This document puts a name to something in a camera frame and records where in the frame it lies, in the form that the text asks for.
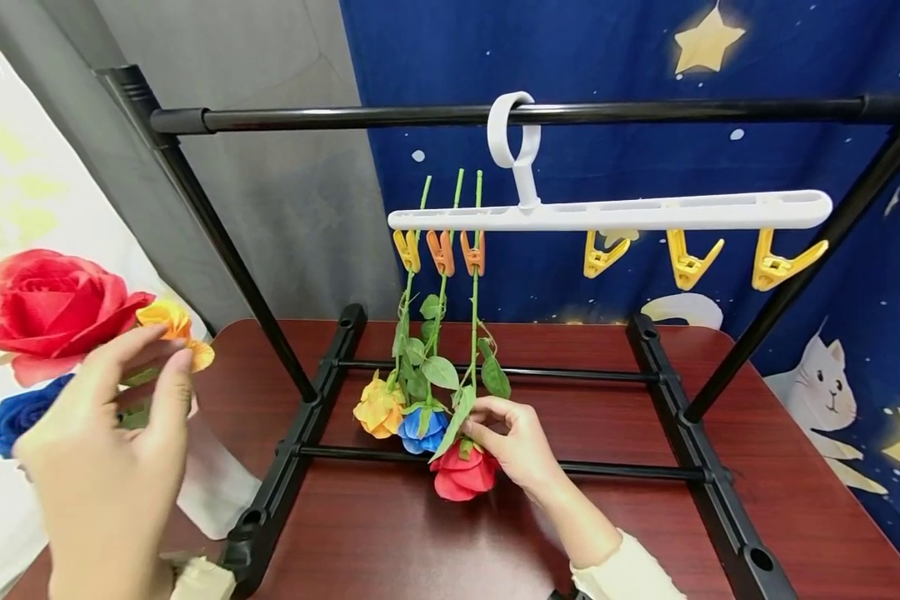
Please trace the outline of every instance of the black metal rack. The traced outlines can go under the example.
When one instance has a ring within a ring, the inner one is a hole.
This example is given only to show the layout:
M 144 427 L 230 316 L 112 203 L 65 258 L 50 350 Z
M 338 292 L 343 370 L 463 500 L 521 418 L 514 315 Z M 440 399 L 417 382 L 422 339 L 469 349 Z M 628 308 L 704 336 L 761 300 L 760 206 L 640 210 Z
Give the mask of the black metal rack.
M 139 67 L 129 65 L 103 69 L 97 71 L 97 75 L 136 132 L 153 151 L 174 188 L 189 204 L 300 393 L 297 416 L 287 430 L 286 437 L 277 445 L 276 457 L 253 504 L 242 514 L 236 527 L 227 536 L 227 544 L 220 557 L 222 566 L 236 575 L 237 592 L 234 597 L 248 598 L 263 580 L 280 532 L 297 500 L 307 468 L 313 459 L 424 463 L 426 458 L 366 448 L 320 446 L 320 437 L 348 371 L 391 368 L 393 363 L 353 359 L 363 327 L 367 323 L 367 315 L 362 306 L 351 304 L 343 309 L 340 320 L 337 321 L 336 335 L 320 362 L 316 379 L 311 381 L 307 377 L 208 195 L 193 174 L 180 149 L 178 137 L 246 131 L 479 126 L 486 125 L 490 107 L 165 109 L 160 107 Z M 560 466 L 571 474 L 685 482 L 737 598 L 796 598 L 797 595 L 778 561 L 760 542 L 740 498 L 733 490 L 728 470 L 723 467 L 710 446 L 701 421 L 740 367 L 770 333 L 773 324 L 811 282 L 836 247 L 847 237 L 850 229 L 899 171 L 900 95 L 864 95 L 847 99 L 673 100 L 532 105 L 516 107 L 509 121 L 514 125 L 837 121 L 892 126 L 887 134 L 887 141 L 857 177 L 847 196 L 837 204 L 812 241 L 813 244 L 828 240 L 830 252 L 777 287 L 751 326 L 730 349 L 692 402 L 686 397 L 679 375 L 667 359 L 657 328 L 650 318 L 639 314 L 631 318 L 627 325 L 627 340 L 636 356 L 639 372 L 504 368 L 507 373 L 539 378 L 628 381 L 646 385 L 679 467 L 579 461 L 561 461 Z M 551 596 L 561 597 L 557 592 Z

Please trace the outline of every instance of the reddish-brown tabletop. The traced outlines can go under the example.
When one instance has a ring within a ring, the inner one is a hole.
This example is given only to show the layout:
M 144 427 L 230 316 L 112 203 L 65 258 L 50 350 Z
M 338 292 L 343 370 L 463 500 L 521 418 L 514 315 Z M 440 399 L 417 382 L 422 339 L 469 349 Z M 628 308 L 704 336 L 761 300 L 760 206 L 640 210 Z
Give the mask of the reddish-brown tabletop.
M 281 322 L 307 371 L 317 371 L 335 322 Z M 468 360 L 469 324 L 450 323 L 442 354 Z M 695 393 L 730 339 L 700 327 L 661 327 L 673 366 Z M 624 328 L 498 324 L 502 364 L 635 371 Z M 385 359 L 393 324 L 369 323 L 357 358 Z M 223 329 L 217 360 L 197 375 L 199 405 L 216 434 L 253 473 L 264 475 L 274 444 L 298 405 L 290 377 L 253 321 Z M 375 441 L 351 409 L 370 378 L 351 374 L 323 442 L 400 449 Z M 558 458 L 676 465 L 640 384 L 514 378 L 513 397 L 537 407 Z M 747 365 L 705 418 L 707 433 L 763 541 L 800 598 L 900 600 L 900 557 L 853 495 Z M 578 484 L 621 529 L 659 558 L 692 599 L 732 598 L 700 517 L 681 482 L 610 478 Z M 179 511 L 165 548 L 209 542 Z M 10 598 L 44 598 L 45 551 Z M 255 598 L 519 598 L 569 588 L 568 561 L 545 541 L 523 495 L 507 481 L 464 504 L 433 492 L 425 467 L 318 459 Z

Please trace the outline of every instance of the clothespin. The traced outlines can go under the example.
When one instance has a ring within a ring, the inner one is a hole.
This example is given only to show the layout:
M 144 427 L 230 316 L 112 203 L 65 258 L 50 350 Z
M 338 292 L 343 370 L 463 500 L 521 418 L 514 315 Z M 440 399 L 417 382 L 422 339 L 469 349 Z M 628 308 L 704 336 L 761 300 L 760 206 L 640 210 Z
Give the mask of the clothespin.
M 717 241 L 710 248 L 707 257 L 701 259 L 688 253 L 688 241 L 686 241 L 683 229 L 667 229 L 667 248 L 670 251 L 673 279 L 676 280 L 677 287 L 686 292 L 700 282 L 700 278 L 716 260 L 717 254 L 723 250 L 723 239 Z
M 393 244 L 396 246 L 396 253 L 400 255 L 403 261 L 403 267 L 408 273 L 420 272 L 420 251 L 417 247 L 417 232 L 407 232 L 404 237 L 403 232 L 393 232 Z
M 483 277 L 483 269 L 487 266 L 487 245 L 483 241 L 483 232 L 477 235 L 477 247 L 470 248 L 470 240 L 467 232 L 460 232 L 460 245 L 463 250 L 463 261 L 467 264 L 467 272 L 473 276 L 476 270 L 480 277 Z
M 631 241 L 624 238 L 610 248 L 609 252 L 602 252 L 596 248 L 597 233 L 594 230 L 587 232 L 587 247 L 583 254 L 583 276 L 594 279 L 598 274 L 607 271 L 607 267 L 613 265 L 629 249 Z
M 433 257 L 433 264 L 437 266 L 437 272 L 451 278 L 454 273 L 453 250 L 450 248 L 450 233 L 442 232 L 437 238 L 437 232 L 427 232 L 427 246 Z
M 753 258 L 752 280 L 753 289 L 760 292 L 771 290 L 803 271 L 822 257 L 830 246 L 827 240 L 823 240 L 812 245 L 799 257 L 784 258 L 770 252 L 772 245 L 773 229 L 760 229 Z

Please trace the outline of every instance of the red rose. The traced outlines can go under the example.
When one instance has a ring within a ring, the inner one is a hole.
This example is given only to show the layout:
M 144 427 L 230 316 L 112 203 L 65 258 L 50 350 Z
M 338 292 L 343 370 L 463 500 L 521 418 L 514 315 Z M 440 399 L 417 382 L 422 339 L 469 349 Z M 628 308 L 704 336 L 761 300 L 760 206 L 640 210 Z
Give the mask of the red rose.
M 454 502 L 472 500 L 478 493 L 493 488 L 498 467 L 497 459 L 477 446 L 470 448 L 469 456 L 463 458 L 460 440 L 430 463 L 430 470 L 437 472 L 437 478 L 433 479 L 437 495 Z
M 56 378 L 93 348 L 133 327 L 153 295 L 127 295 L 121 277 L 50 250 L 0 261 L 0 349 L 24 387 Z

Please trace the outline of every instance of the white plastic hanger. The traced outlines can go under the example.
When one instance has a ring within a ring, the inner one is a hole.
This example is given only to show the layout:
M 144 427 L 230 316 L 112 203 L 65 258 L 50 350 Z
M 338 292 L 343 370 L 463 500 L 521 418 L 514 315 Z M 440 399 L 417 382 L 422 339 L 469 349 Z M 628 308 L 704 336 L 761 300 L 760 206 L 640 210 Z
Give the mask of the white plastic hanger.
M 594 229 L 804 229 L 820 225 L 833 202 L 820 190 L 748 192 L 650 200 L 545 204 L 533 181 L 540 126 L 525 125 L 520 153 L 513 158 L 507 120 L 515 103 L 533 103 L 526 92 L 504 94 L 490 107 L 487 145 L 494 162 L 513 171 L 515 207 L 397 210 L 387 217 L 393 229 L 478 230 L 484 232 L 589 232 Z

